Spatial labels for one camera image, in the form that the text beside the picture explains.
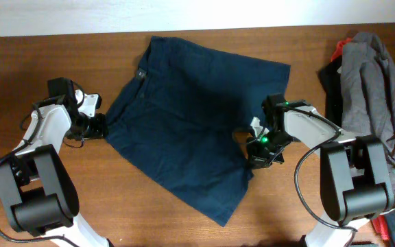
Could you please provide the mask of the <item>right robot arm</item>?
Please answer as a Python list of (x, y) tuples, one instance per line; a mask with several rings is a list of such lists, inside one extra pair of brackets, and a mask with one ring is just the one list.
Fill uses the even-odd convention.
[[(247, 140), (248, 167), (283, 163), (283, 150), (301, 142), (308, 151), (294, 171), (296, 193), (317, 224), (302, 236), (301, 246), (351, 246), (359, 228), (371, 219), (395, 211), (395, 191), (381, 140), (340, 128), (304, 100), (288, 102), (283, 95), (262, 103), (265, 124), (251, 122)], [(312, 154), (320, 158), (320, 197), (324, 214), (313, 213), (299, 185), (302, 164)]]

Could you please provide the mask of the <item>navy blue shorts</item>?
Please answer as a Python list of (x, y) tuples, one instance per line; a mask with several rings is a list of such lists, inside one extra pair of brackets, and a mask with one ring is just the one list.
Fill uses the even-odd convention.
[(111, 146), (145, 175), (224, 226), (253, 177), (232, 135), (263, 100), (286, 91), (291, 67), (151, 38), (136, 75), (106, 113)]

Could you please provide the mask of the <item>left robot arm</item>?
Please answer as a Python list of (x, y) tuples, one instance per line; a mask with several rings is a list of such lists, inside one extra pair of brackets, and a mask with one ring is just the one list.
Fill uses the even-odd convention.
[(11, 228), (27, 239), (0, 237), (18, 244), (51, 241), (57, 246), (111, 246), (80, 213), (78, 194), (59, 151), (65, 139), (103, 139), (102, 98), (87, 94), (68, 78), (47, 83), (48, 96), (32, 104), (21, 142), (0, 158), (0, 201)]

